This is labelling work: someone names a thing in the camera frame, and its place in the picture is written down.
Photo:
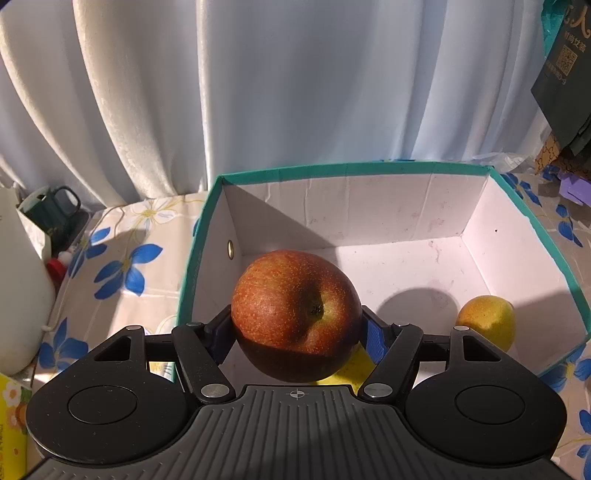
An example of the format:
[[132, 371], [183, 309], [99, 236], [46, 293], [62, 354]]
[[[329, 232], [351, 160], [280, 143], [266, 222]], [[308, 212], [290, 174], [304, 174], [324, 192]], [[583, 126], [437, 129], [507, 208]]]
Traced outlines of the dark hanging plastic bags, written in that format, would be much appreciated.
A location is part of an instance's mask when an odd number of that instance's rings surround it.
[[561, 167], [590, 178], [590, 3], [565, 1], [555, 36], [532, 87], [558, 148]]

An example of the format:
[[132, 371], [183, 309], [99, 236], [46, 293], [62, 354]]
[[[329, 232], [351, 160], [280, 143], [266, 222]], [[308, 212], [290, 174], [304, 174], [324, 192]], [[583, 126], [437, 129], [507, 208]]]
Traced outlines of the white curtain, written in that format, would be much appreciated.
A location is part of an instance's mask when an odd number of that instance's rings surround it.
[[90, 207], [297, 164], [536, 154], [539, 1], [12, 1], [1, 181]]

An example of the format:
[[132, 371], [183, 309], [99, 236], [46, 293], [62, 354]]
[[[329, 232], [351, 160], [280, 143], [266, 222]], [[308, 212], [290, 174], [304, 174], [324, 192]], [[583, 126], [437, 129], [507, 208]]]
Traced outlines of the dark green mug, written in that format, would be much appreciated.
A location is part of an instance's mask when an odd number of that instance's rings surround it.
[[18, 210], [56, 243], [67, 234], [80, 208], [81, 200], [70, 187], [45, 186], [29, 194]]

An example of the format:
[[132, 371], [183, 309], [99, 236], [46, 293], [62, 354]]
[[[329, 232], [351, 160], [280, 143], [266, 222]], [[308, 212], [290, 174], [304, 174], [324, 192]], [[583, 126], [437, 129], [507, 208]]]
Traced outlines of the yellow pear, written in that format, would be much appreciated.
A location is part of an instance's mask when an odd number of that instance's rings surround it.
[[456, 325], [478, 332], [505, 352], [515, 341], [514, 307], [498, 296], [482, 295], [468, 301], [460, 310]]

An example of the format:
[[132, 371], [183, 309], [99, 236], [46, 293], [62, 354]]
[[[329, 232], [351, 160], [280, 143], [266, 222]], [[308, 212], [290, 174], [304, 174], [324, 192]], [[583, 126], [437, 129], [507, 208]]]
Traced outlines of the purple small box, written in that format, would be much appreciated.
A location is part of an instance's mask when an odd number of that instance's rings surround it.
[[577, 205], [591, 206], [591, 182], [572, 173], [560, 173], [559, 194]]

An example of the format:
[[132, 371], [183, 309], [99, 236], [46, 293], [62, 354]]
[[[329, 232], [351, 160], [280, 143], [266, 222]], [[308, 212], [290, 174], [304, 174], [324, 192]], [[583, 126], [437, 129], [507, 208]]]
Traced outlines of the yellow tissue box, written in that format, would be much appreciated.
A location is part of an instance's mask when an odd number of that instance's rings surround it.
[[0, 478], [21, 479], [27, 471], [26, 410], [32, 392], [4, 374], [0, 391]]

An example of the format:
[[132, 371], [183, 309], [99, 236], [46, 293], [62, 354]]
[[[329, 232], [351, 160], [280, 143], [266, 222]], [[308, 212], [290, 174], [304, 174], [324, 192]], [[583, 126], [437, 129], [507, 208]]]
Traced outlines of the teal cardboard box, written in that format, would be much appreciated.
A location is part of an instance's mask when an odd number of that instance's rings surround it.
[[339, 267], [388, 323], [446, 334], [472, 298], [515, 308], [512, 356], [542, 374], [590, 336], [590, 304], [531, 186], [467, 163], [370, 162], [222, 175], [193, 230], [178, 319], [208, 322], [266, 252]]

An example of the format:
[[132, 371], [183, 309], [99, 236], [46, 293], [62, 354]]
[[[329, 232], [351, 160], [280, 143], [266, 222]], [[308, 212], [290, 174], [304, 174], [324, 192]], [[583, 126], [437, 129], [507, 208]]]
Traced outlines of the red apple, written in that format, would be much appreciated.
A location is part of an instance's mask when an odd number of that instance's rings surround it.
[[321, 256], [276, 250], [247, 266], [230, 314], [242, 352], [288, 383], [334, 374], [361, 341], [363, 311], [349, 277]]

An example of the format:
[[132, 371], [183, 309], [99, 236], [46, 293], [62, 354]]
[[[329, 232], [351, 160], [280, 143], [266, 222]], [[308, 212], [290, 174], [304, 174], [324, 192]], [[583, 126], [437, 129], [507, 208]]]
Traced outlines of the small red object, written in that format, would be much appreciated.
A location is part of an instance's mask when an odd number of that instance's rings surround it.
[[70, 251], [62, 251], [55, 258], [51, 258], [45, 263], [45, 268], [55, 288], [55, 292], [59, 291], [72, 259], [73, 254]]

